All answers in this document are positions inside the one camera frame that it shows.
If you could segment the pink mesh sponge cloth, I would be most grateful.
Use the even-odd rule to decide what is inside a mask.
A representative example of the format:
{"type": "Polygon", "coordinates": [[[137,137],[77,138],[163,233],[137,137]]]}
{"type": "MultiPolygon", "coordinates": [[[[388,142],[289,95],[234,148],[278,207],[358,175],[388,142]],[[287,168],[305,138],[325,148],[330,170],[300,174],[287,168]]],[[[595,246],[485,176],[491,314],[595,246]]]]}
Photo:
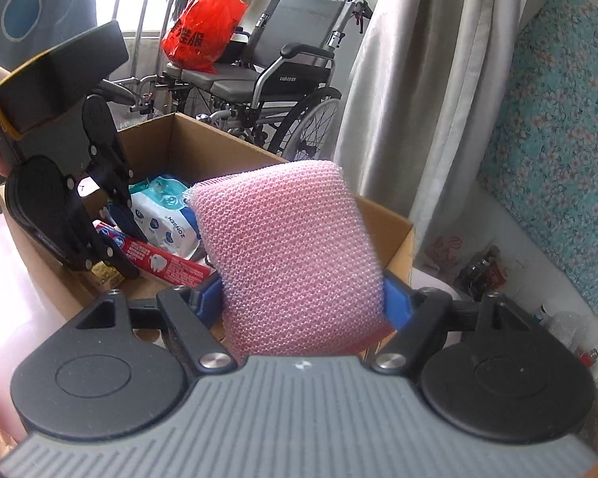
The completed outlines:
{"type": "Polygon", "coordinates": [[[236,358],[357,354],[391,331],[382,268],[336,164],[207,179],[185,202],[222,280],[236,358]]]}

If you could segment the gold small box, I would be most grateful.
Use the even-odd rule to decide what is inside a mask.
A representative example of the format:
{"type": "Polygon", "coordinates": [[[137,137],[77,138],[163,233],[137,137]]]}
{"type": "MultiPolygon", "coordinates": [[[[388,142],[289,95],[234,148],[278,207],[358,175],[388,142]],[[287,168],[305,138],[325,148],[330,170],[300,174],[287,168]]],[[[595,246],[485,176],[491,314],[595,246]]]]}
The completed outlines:
{"type": "Polygon", "coordinates": [[[104,262],[96,263],[89,272],[89,277],[98,289],[104,291],[117,288],[117,286],[125,279],[125,277],[104,262]]]}

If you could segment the brown cardboard box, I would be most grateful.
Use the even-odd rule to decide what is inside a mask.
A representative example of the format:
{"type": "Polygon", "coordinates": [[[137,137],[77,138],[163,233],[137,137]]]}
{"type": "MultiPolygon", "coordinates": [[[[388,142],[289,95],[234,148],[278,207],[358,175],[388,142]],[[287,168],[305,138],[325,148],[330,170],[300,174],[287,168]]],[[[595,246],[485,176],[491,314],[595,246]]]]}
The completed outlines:
{"type": "MultiPolygon", "coordinates": [[[[188,188],[207,179],[289,163],[181,114],[124,129],[120,137],[138,180],[170,175],[188,188]]],[[[352,195],[382,276],[388,270],[407,280],[413,262],[413,225],[391,210],[352,195]]]]}

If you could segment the red toothpaste box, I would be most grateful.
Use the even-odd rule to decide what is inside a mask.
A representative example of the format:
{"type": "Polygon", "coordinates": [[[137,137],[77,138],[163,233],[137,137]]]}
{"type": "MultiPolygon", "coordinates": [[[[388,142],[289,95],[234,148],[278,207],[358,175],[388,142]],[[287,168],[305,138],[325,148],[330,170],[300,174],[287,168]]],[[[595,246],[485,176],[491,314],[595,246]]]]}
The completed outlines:
{"type": "Polygon", "coordinates": [[[112,239],[125,257],[140,271],[170,285],[194,287],[214,273],[214,270],[207,265],[183,259],[161,248],[137,241],[101,220],[94,221],[94,228],[100,234],[112,239]]]}

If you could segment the white blue wet wipes pack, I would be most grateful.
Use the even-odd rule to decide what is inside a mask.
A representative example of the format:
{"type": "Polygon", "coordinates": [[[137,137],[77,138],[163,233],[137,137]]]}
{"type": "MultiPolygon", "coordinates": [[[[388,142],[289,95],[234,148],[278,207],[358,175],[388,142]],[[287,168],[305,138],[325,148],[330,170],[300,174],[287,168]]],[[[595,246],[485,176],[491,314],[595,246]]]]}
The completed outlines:
{"type": "Polygon", "coordinates": [[[170,175],[144,179],[129,186],[130,206],[110,201],[106,217],[134,239],[191,260],[201,238],[193,210],[183,197],[187,189],[170,175]]]}

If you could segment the red plastic bag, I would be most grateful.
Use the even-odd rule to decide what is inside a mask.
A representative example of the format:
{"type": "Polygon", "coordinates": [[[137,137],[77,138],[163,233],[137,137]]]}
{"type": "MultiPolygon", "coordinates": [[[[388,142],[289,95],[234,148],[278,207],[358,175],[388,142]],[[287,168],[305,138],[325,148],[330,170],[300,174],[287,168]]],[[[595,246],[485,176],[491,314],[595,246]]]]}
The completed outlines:
{"type": "Polygon", "coordinates": [[[215,73],[247,6],[242,0],[191,0],[162,40],[165,56],[180,69],[215,73]]]}

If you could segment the grey curtain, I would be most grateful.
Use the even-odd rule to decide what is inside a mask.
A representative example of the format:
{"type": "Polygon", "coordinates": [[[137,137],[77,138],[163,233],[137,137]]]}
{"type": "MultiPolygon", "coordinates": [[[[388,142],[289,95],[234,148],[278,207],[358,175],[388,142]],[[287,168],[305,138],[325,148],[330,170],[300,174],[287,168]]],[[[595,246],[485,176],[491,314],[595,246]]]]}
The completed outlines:
{"type": "Polygon", "coordinates": [[[504,97],[527,0],[377,0],[331,155],[418,246],[460,206],[504,97]]]}

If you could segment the teal floral cloth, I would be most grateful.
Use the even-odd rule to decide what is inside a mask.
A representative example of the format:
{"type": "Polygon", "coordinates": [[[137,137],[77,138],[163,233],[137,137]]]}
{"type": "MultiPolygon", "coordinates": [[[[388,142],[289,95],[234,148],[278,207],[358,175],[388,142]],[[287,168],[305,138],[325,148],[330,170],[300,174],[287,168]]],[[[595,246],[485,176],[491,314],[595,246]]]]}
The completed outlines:
{"type": "Polygon", "coordinates": [[[598,7],[545,0],[517,37],[477,180],[598,315],[598,7]]]}

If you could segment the grey wheelchair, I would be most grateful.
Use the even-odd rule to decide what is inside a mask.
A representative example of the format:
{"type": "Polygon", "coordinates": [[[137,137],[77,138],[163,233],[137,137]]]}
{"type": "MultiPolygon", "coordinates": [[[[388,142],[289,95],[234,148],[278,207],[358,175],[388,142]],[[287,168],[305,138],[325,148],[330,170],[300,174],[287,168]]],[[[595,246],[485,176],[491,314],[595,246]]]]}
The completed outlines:
{"type": "Polygon", "coordinates": [[[238,24],[215,73],[180,69],[162,50],[190,1],[169,0],[155,73],[106,84],[114,102],[153,117],[165,92],[173,110],[287,160],[318,158],[341,102],[336,50],[349,20],[372,17],[367,1],[269,0],[252,29],[238,24]]]}

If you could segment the red bottle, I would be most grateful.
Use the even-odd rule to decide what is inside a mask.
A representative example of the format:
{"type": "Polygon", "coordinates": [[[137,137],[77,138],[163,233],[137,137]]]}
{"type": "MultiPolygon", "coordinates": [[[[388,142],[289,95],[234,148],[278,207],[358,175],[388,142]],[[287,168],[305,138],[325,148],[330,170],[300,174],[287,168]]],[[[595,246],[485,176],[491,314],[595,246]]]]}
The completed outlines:
{"type": "Polygon", "coordinates": [[[586,368],[591,368],[594,366],[596,361],[598,360],[598,350],[591,349],[586,352],[583,352],[579,355],[579,360],[586,366],[586,368]]]}

